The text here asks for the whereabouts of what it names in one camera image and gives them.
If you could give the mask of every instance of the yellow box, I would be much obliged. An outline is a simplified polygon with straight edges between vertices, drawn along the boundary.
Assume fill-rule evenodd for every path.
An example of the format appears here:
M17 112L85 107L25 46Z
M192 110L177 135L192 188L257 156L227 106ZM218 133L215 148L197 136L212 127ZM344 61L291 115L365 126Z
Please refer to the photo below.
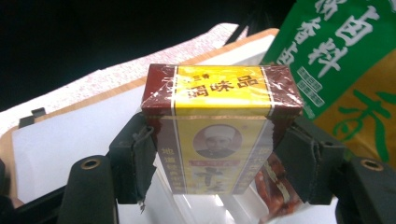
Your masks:
M240 194L302 110L289 68L152 64L142 102L176 194Z

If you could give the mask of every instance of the portrait of man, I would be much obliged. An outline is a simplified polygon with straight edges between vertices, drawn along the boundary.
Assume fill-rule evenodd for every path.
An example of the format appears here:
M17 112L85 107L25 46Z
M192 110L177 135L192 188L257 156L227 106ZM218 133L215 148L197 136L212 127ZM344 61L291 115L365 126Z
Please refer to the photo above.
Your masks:
M204 130L205 148L196 150L198 154L210 159L219 159L235 153L231 149L236 129L228 125L212 125Z

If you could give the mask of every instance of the box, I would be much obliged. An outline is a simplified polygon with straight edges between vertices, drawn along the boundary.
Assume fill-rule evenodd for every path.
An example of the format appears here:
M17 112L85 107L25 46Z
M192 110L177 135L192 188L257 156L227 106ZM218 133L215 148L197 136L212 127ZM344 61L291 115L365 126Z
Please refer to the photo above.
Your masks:
M142 111L175 194L241 194L301 97L285 65L152 64Z

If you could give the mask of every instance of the white surface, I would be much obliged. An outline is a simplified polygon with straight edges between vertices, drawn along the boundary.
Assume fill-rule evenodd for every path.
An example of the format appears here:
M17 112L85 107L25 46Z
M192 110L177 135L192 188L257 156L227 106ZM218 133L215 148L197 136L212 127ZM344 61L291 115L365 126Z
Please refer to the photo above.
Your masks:
M267 37L254 41L221 58L202 64L257 64L273 41ZM121 128L139 107L143 87L127 91L103 102L90 105L13 134L18 194L24 202L42 196L66 184L70 167L75 161L95 154L104 155ZM268 213L266 205L254 188L244 195L172 195L157 162L158 171L148 191L146 210L140 215L137 205L119 207L120 223L258 223ZM304 216L333 216L333 210ZM281 218L276 223L334 223L328 219L309 222L302 213Z

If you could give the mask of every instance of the green bag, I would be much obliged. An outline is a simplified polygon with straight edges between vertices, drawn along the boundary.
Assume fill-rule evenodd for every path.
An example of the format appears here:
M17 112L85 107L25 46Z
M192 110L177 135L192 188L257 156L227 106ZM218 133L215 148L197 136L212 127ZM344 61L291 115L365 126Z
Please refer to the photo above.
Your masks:
M288 64L304 115L396 167L396 0L300 0L262 64Z

